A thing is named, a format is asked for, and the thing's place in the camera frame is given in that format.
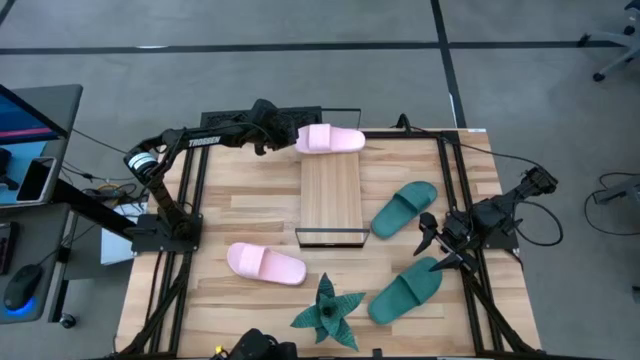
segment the slide sandal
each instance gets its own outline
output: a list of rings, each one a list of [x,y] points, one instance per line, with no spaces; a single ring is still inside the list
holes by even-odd
[[[356,152],[364,147],[364,134],[330,124],[313,124],[298,129],[296,150],[304,154]]]
[[[424,304],[442,283],[442,271],[429,272],[437,262],[432,257],[426,257],[398,275],[369,304],[371,319],[376,324],[386,325]]]
[[[371,230],[381,239],[388,239],[420,214],[438,196],[435,186],[426,181],[405,185],[371,222]]]
[[[307,276],[307,267],[302,260],[253,244],[232,244],[227,252],[227,262],[233,272],[249,279],[300,285]]]

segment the office chair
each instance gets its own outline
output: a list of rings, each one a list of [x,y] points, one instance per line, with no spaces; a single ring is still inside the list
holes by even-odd
[[[594,31],[593,33],[582,35],[582,37],[578,41],[578,47],[585,46],[585,44],[589,40],[606,40],[622,45],[629,49],[624,55],[615,59],[613,62],[609,63],[609,65],[593,74],[593,81],[600,82],[604,80],[606,75],[611,72],[611,70],[623,63],[630,63],[631,60],[633,60],[638,54],[640,54],[640,31],[636,33],[636,27],[640,27],[640,0],[631,1],[629,4],[627,4],[627,6],[624,7],[624,9],[630,10],[634,13],[634,16],[632,18],[635,25],[628,25],[627,27],[625,27],[623,31],[624,35],[604,31]]]

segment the wooden table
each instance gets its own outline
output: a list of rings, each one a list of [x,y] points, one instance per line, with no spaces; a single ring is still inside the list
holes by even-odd
[[[489,149],[485,132],[460,130],[460,139],[464,144]],[[448,151],[458,203],[464,204],[453,153],[451,149]],[[492,156],[468,148],[463,148],[463,154],[473,201],[500,194]],[[179,187],[182,159],[175,162],[166,177],[174,196]],[[191,171],[189,199],[197,162],[194,161]],[[300,356],[371,356],[374,348],[382,348],[385,356],[474,354],[462,281],[457,271],[444,271],[438,292],[425,305],[392,324],[379,326],[368,317],[371,299],[416,261],[412,253],[422,238],[417,219],[389,240],[383,241],[371,234],[363,249],[301,250],[298,247],[294,228],[300,221],[300,168],[300,155],[293,147],[262,157],[254,154],[252,146],[211,148],[201,208],[204,233],[201,247],[193,257],[178,356],[211,356],[216,345],[231,349],[252,327],[279,341],[295,342]],[[369,140],[360,153],[360,178],[365,227],[395,191],[416,180],[429,181],[438,189],[438,199],[428,211],[442,224],[448,206],[435,141]],[[287,287],[235,275],[226,263],[226,254],[229,246],[238,241],[266,245],[303,259],[308,267],[305,282]],[[443,253],[433,245],[422,256],[440,259]],[[485,256],[498,308],[526,342],[538,347],[520,265],[501,250],[485,250]],[[118,349],[127,345],[142,328],[155,260],[156,254],[135,259],[118,329]],[[360,347],[359,353],[332,339],[316,345],[313,329],[289,326],[298,313],[314,302],[318,281],[325,272],[338,295],[367,293],[362,304],[347,317]],[[490,349],[487,317],[479,303],[478,310],[485,348]],[[171,310],[165,319],[161,350],[167,349]]]

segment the monitor screen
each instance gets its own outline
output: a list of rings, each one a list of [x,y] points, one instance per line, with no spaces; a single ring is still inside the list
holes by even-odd
[[[50,140],[58,134],[30,112],[0,94],[0,143]]]

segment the gray carpet floor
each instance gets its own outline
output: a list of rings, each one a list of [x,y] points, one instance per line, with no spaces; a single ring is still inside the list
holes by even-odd
[[[591,75],[622,49],[526,48],[532,41],[575,41],[591,30],[621,32],[629,23],[626,1],[440,3],[449,41],[525,42],[519,49],[452,49],[451,58],[467,126],[486,128],[494,151],[532,158],[560,182],[540,202],[562,221],[564,242],[554,248],[521,242],[543,347],[637,359],[640,305],[631,286],[640,285],[640,237],[596,232],[582,205],[599,188],[600,174],[640,172],[640,65],[595,83]],[[0,49],[437,40],[424,0],[16,0],[0,25]],[[401,112],[416,126],[455,126],[438,49],[2,54],[0,82],[82,84],[76,128],[119,148],[169,127],[195,126],[203,111],[249,108],[258,97],[283,107],[360,107],[361,127],[388,126]],[[355,126],[356,119],[334,123]],[[82,137],[72,136],[66,160],[98,176],[129,176],[119,154]],[[496,161],[503,189],[527,168]],[[531,236],[556,236],[544,214],[523,208],[520,215]],[[594,222],[620,232],[640,230],[639,215],[624,199],[590,207]],[[0,326],[0,358],[109,353],[128,271],[120,266],[71,283],[65,311],[80,319],[74,329],[45,319]]]

